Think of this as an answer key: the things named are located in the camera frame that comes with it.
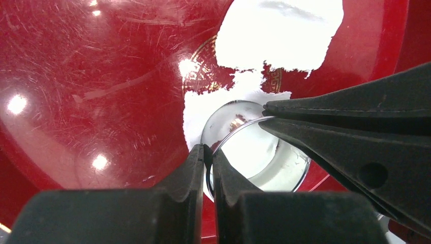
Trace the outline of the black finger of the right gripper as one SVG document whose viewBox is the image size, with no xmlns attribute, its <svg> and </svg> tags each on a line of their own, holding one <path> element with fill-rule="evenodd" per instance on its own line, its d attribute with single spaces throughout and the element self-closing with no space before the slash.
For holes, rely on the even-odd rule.
<svg viewBox="0 0 431 244">
<path fill-rule="evenodd" d="M 430 63 L 325 95 L 269 101 L 266 114 L 282 118 L 430 117 Z"/>
<path fill-rule="evenodd" d="M 430 129 L 272 118 L 265 131 L 312 158 L 383 214 L 430 237 Z"/>
</svg>

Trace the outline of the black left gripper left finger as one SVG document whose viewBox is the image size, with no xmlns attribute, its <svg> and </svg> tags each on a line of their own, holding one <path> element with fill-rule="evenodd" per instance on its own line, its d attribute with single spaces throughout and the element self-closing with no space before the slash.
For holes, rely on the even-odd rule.
<svg viewBox="0 0 431 244">
<path fill-rule="evenodd" d="M 204 162 L 197 144 L 151 188 L 40 192 L 7 243 L 200 243 Z"/>
</svg>

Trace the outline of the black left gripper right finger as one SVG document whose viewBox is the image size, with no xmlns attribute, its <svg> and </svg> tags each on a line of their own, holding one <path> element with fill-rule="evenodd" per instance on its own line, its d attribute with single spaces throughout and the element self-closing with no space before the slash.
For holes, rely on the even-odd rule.
<svg viewBox="0 0 431 244">
<path fill-rule="evenodd" d="M 214 154 L 218 243 L 387 243 L 372 205 L 347 192 L 264 192 Z"/>
</svg>

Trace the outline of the white dough ball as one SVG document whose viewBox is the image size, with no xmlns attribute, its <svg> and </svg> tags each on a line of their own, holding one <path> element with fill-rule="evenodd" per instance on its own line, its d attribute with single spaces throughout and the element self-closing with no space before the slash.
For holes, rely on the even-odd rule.
<svg viewBox="0 0 431 244">
<path fill-rule="evenodd" d="M 342 1 L 233 1 L 215 39 L 215 68 L 233 69 L 233 86 L 185 92 L 188 149 L 200 142 L 209 117 L 228 102 L 289 99 L 288 91 L 262 90 L 264 66 L 307 74 L 319 69 L 343 17 Z"/>
</svg>

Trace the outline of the round red tray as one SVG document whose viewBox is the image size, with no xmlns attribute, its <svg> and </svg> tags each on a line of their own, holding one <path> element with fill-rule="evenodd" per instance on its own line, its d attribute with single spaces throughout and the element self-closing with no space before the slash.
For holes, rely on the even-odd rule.
<svg viewBox="0 0 431 244">
<path fill-rule="evenodd" d="M 188 149 L 184 139 L 185 92 L 233 86 L 233 69 L 215 68 L 215 39 L 232 2 L 1 1 L 2 158 L 36 195 L 158 184 L 196 145 Z M 342 3 L 344 17 L 321 67 L 307 74 L 265 65 L 264 92 L 317 97 L 403 72 L 396 66 L 409 2 Z M 200 243 L 218 243 L 212 160 L 219 151 L 264 192 L 366 198 L 262 129 L 261 122 L 282 118 L 266 114 L 265 104 L 228 102 L 204 125 Z M 317 120 L 430 129 L 430 117 Z M 388 216 L 367 200 L 377 219 Z"/>
</svg>

